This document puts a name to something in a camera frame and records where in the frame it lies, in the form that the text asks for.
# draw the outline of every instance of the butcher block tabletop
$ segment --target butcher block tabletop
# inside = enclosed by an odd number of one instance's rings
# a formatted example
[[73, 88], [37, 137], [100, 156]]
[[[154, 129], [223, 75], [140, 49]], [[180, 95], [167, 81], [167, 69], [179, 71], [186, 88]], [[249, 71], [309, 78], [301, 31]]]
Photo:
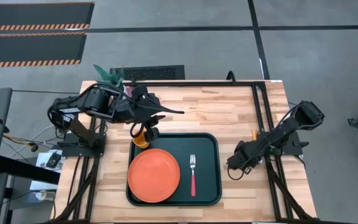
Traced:
[[[94, 81], [84, 81], [81, 91]], [[288, 111], [288, 101], [281, 81], [266, 81], [268, 100], [275, 125]], [[266, 167], [257, 165], [241, 180], [227, 176], [226, 160], [233, 155], [240, 140], [251, 141], [252, 130], [259, 129], [249, 86], [158, 86], [148, 87], [160, 98], [161, 105], [182, 110], [185, 114], [169, 114], [157, 125], [161, 133], [210, 133], [218, 140], [223, 194], [212, 206], [199, 207], [136, 207], [126, 198], [127, 170], [132, 124], [108, 125], [106, 147], [100, 159], [91, 223], [99, 222], [250, 222], [275, 221]], [[262, 93], [259, 92], [265, 127], [266, 114]], [[80, 115], [80, 121], [89, 126], [91, 118]], [[309, 215], [315, 217], [313, 200], [303, 164], [293, 156], [282, 156], [288, 189]], [[67, 204], [76, 157], [66, 158], [56, 194], [57, 214]], [[89, 160], [88, 171], [92, 165]], [[73, 193], [77, 191], [81, 164], [76, 173]], [[241, 174], [231, 170], [233, 177]], [[285, 216], [283, 197], [277, 188], [281, 214]], [[85, 216], [85, 192], [80, 218]]]

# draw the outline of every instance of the fork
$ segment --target fork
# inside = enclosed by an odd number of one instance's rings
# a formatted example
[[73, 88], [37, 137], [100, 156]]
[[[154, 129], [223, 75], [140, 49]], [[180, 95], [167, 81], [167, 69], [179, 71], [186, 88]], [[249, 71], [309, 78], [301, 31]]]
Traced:
[[191, 196], [196, 196], [196, 178], [194, 177], [194, 168], [196, 168], [196, 155], [190, 155], [190, 168], [191, 168]]

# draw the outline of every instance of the plate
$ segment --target plate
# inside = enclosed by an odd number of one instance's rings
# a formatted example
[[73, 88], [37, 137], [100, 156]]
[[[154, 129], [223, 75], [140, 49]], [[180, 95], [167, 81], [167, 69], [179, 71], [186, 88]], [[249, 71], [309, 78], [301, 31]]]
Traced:
[[176, 159], [162, 149], [148, 149], [132, 161], [128, 185], [132, 193], [148, 203], [161, 202], [178, 187], [180, 169]]

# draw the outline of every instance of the orange cup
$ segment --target orange cup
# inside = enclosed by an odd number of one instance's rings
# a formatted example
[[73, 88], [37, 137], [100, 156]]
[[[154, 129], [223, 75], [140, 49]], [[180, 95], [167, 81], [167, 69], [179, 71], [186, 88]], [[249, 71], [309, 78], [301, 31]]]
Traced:
[[141, 149], [145, 149], [150, 145], [150, 143], [147, 142], [146, 139], [144, 138], [144, 133], [145, 131], [143, 130], [143, 133], [139, 137], [134, 138], [135, 145], [139, 146]]

